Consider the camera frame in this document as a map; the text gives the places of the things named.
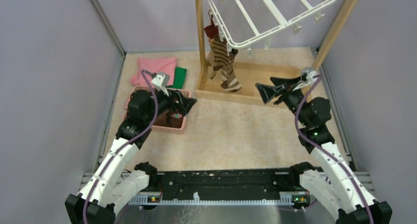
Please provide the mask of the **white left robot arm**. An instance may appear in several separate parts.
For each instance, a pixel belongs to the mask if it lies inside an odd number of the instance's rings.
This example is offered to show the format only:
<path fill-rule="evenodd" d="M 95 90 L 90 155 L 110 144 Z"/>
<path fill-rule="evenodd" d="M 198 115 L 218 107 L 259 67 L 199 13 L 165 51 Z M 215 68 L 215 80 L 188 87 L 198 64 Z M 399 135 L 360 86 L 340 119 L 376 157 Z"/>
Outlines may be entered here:
<path fill-rule="evenodd" d="M 130 173 L 120 184 L 119 177 L 139 152 L 156 119 L 164 113 L 186 116 L 197 99 L 179 90 L 135 90 L 127 102 L 125 118 L 118 128 L 104 160 L 77 194 L 65 200 L 72 224 L 113 224 L 122 208 L 142 190 L 157 187 L 157 169 L 148 162 Z"/>

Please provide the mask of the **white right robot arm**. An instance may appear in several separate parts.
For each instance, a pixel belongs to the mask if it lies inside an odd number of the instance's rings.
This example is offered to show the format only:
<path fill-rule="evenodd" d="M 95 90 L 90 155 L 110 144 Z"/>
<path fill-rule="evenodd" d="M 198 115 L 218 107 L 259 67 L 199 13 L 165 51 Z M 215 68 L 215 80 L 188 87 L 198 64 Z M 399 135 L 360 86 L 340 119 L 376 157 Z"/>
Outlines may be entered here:
<path fill-rule="evenodd" d="M 308 162 L 291 166 L 289 186 L 306 189 L 332 215 L 337 224 L 388 224 L 393 211 L 386 201 L 378 201 L 361 183 L 341 155 L 326 123 L 331 119 L 327 98 L 307 101 L 300 89 L 302 77 L 282 79 L 271 77 L 272 86 L 255 85 L 264 104 L 273 99 L 275 105 L 285 104 L 295 116 L 298 139 L 326 175 Z"/>

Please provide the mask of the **brown beige striped sock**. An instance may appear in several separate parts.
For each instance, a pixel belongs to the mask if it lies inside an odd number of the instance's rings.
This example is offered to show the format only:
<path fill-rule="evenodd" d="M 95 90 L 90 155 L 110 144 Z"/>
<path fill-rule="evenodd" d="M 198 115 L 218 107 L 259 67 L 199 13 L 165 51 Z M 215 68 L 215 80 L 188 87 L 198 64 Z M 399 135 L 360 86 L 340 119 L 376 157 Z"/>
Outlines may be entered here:
<path fill-rule="evenodd" d="M 210 79 L 213 79 L 219 70 L 226 70 L 229 65 L 229 56 L 227 41 L 221 40 L 219 35 L 215 35 L 210 40 L 210 47 L 210 53 L 212 55 L 211 66 L 213 67 Z"/>

